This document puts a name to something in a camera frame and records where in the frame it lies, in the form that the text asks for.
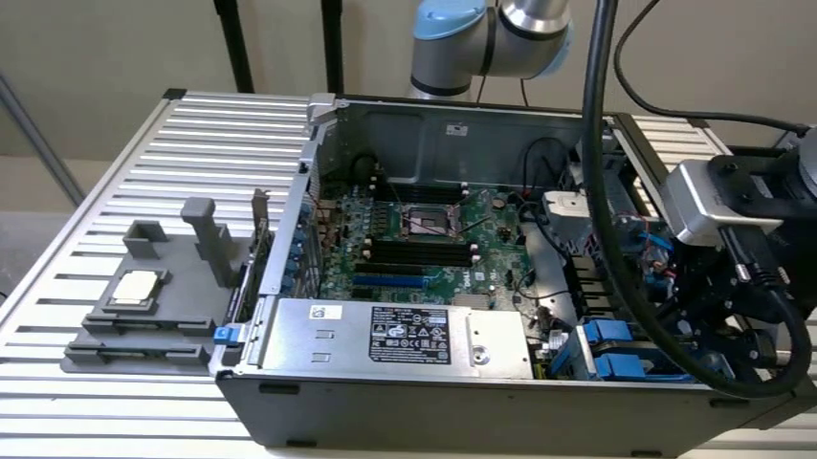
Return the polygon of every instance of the power supply label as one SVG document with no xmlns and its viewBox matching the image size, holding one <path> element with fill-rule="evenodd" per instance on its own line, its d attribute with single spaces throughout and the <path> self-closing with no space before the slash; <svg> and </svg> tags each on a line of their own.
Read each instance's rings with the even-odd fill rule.
<svg viewBox="0 0 817 459">
<path fill-rule="evenodd" d="M 389 363 L 452 364 L 449 311 L 371 308 L 369 357 Z"/>
</svg>

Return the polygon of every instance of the white sticker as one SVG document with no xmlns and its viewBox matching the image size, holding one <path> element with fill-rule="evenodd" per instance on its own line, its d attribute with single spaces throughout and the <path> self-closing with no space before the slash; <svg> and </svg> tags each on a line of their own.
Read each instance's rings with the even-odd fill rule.
<svg viewBox="0 0 817 459">
<path fill-rule="evenodd" d="M 466 137 L 469 135 L 469 126 L 464 126 L 462 124 L 449 124 L 446 126 L 446 135 Z"/>
<path fill-rule="evenodd" d="M 339 304 L 313 304 L 309 308 L 309 318 L 338 320 L 343 316 L 343 306 Z"/>
</svg>

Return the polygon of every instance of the motherboard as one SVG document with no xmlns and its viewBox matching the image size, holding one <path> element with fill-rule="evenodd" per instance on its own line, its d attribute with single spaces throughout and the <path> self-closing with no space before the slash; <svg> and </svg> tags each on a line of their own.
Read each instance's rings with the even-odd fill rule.
<svg viewBox="0 0 817 459">
<path fill-rule="evenodd" d="M 498 187 L 379 185 L 323 200 L 321 297 L 532 316 L 534 301 L 516 291 L 530 262 L 514 194 Z"/>
</svg>

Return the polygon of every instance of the green circuit board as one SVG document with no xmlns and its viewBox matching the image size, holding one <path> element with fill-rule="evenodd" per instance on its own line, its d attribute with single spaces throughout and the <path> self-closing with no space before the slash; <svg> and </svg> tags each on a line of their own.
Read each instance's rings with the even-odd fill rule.
<svg viewBox="0 0 817 459">
<path fill-rule="evenodd" d="M 532 315 L 533 301 L 513 291 L 513 283 L 529 271 L 530 262 L 525 245 L 517 239 L 516 206 L 508 200 L 508 193 L 490 187 L 472 188 L 456 205 L 382 202 L 358 189 L 350 190 L 335 202 L 327 225 L 339 234 L 330 235 L 325 243 L 321 297 L 473 307 L 485 301 L 492 309 L 520 310 Z M 449 216 L 448 226 L 434 221 L 436 217 L 442 220 L 444 215 Z M 355 285 L 355 265 L 367 261 L 367 238 L 476 244 L 480 259 L 472 267 L 423 266 L 422 288 Z M 354 295 L 361 291 L 370 297 Z"/>
</svg>

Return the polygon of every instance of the black pole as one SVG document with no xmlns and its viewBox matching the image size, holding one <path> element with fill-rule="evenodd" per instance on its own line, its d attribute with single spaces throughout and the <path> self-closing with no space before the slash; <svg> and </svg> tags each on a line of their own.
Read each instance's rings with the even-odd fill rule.
<svg viewBox="0 0 817 459">
<path fill-rule="evenodd" d="M 247 46 L 245 45 L 245 33 L 242 32 L 242 17 L 239 16 L 239 4 L 237 0 L 214 0 L 217 14 L 221 19 L 221 28 L 225 32 L 225 42 L 230 53 L 230 64 L 233 65 L 233 77 L 239 93 L 254 93 L 253 73 L 250 72 L 250 59 Z"/>
<path fill-rule="evenodd" d="M 343 39 L 341 16 L 343 0 L 321 0 L 323 19 L 323 55 L 327 64 L 327 91 L 343 93 Z"/>
</svg>

